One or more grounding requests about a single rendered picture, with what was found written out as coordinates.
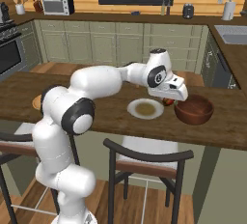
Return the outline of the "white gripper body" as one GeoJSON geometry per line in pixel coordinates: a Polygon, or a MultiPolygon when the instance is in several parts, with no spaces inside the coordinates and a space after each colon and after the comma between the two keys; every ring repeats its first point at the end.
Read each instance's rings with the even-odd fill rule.
{"type": "Polygon", "coordinates": [[[150,96],[157,98],[169,98],[174,100],[185,101],[188,98],[187,88],[182,84],[178,89],[158,89],[158,88],[148,88],[148,93],[150,96]]]}

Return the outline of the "brown wooden bowl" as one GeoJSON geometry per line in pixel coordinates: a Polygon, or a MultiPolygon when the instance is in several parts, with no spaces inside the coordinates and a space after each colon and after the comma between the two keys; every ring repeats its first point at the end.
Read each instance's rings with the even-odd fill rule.
{"type": "Polygon", "coordinates": [[[188,125],[198,126],[211,118],[214,106],[208,98],[193,94],[189,95],[186,101],[179,101],[174,109],[179,120],[188,125]]]}

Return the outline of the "white round plate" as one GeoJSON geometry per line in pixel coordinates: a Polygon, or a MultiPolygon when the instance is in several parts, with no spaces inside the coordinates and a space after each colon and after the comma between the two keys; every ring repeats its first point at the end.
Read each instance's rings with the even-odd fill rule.
{"type": "Polygon", "coordinates": [[[136,118],[152,120],[163,114],[164,106],[150,98],[138,98],[127,106],[127,111],[136,118]]]}

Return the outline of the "dark dishwasher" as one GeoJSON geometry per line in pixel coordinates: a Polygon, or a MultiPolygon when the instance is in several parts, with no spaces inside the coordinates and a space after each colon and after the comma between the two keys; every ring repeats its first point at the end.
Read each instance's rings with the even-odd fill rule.
{"type": "Polygon", "coordinates": [[[223,53],[211,33],[208,33],[207,36],[201,76],[206,87],[224,89],[239,88],[223,53]]]}

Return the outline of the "dark chair with white seat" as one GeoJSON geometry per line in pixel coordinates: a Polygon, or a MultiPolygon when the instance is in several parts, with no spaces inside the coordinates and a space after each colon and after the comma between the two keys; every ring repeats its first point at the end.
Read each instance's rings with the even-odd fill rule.
{"type": "Polygon", "coordinates": [[[121,145],[106,138],[103,145],[109,154],[108,224],[114,224],[115,185],[123,182],[123,198],[127,199],[128,178],[134,174],[155,176],[166,185],[165,206],[174,195],[171,224],[178,224],[178,211],[185,161],[194,157],[189,150],[178,151],[178,143],[125,136],[121,145]]]}
{"type": "Polygon", "coordinates": [[[41,160],[43,169],[40,173],[37,172],[37,176],[44,177],[43,184],[51,188],[56,211],[60,213],[59,188],[51,178],[66,169],[72,162],[79,164],[73,136],[66,134],[57,125],[35,124],[32,132],[28,134],[0,133],[0,152],[3,152],[0,155],[0,188],[12,224],[17,224],[17,220],[1,165],[20,155],[30,155],[41,160]]]}

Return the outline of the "grey sink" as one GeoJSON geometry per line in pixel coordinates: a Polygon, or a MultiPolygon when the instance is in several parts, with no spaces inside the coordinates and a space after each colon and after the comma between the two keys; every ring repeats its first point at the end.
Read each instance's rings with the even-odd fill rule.
{"type": "Polygon", "coordinates": [[[224,43],[247,45],[247,26],[215,25],[215,29],[224,43]]]}

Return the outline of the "black toaster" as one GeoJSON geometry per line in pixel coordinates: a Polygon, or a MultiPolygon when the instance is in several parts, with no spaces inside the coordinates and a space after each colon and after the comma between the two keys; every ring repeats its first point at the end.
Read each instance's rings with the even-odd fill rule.
{"type": "Polygon", "coordinates": [[[194,6],[186,3],[183,5],[182,17],[185,19],[191,19],[194,15],[194,6]]]}

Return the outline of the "green base cupboard run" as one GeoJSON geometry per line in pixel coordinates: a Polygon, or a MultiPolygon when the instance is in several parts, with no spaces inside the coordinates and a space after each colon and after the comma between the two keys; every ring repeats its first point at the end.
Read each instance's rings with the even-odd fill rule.
{"type": "Polygon", "coordinates": [[[173,70],[198,73],[208,35],[204,25],[63,20],[32,20],[18,30],[30,69],[41,62],[146,63],[151,50],[164,48],[173,70]]]}

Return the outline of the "white paper towel roll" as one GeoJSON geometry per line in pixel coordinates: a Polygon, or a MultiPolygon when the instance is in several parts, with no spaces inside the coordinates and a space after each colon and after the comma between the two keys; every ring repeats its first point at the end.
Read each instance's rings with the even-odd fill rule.
{"type": "Polygon", "coordinates": [[[233,19],[234,10],[235,10],[235,2],[233,0],[228,0],[225,3],[225,6],[224,6],[222,19],[225,20],[225,21],[232,20],[233,19]]]}

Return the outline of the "tan round plate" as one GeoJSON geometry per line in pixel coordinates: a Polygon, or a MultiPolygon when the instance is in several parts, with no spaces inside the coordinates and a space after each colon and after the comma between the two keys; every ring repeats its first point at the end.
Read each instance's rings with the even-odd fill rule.
{"type": "Polygon", "coordinates": [[[37,110],[40,110],[41,109],[41,95],[38,95],[37,97],[35,97],[33,99],[32,105],[37,110]]]}

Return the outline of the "white microwave oven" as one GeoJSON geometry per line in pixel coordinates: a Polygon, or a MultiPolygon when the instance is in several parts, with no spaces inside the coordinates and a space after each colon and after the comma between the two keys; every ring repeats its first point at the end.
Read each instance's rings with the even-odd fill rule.
{"type": "Polygon", "coordinates": [[[74,13],[73,0],[42,0],[45,15],[71,15],[74,13]]]}

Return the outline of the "brown knife block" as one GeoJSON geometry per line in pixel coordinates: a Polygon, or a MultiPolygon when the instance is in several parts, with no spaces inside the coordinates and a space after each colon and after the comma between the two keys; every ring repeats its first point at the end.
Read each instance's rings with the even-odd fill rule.
{"type": "Polygon", "coordinates": [[[33,0],[33,6],[34,6],[35,11],[37,13],[42,13],[43,12],[41,0],[33,0]]]}

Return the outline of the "steel oven with hob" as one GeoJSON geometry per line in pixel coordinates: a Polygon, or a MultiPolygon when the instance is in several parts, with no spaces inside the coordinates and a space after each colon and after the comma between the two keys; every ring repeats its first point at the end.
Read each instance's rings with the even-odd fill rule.
{"type": "Polygon", "coordinates": [[[12,20],[0,24],[0,82],[26,66],[20,36],[12,20]]]}

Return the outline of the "white pot with tools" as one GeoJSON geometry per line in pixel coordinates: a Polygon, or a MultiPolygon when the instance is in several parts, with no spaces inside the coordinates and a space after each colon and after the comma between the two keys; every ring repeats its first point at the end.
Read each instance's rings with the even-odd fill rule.
{"type": "Polygon", "coordinates": [[[28,0],[14,0],[15,10],[17,14],[25,14],[24,4],[28,0]]]}

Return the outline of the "black coffee machine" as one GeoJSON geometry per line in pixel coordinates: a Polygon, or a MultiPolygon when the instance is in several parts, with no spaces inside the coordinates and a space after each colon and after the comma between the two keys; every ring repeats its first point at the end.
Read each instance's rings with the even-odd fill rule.
{"type": "Polygon", "coordinates": [[[9,7],[5,2],[0,3],[0,23],[4,24],[10,20],[9,7]]]}

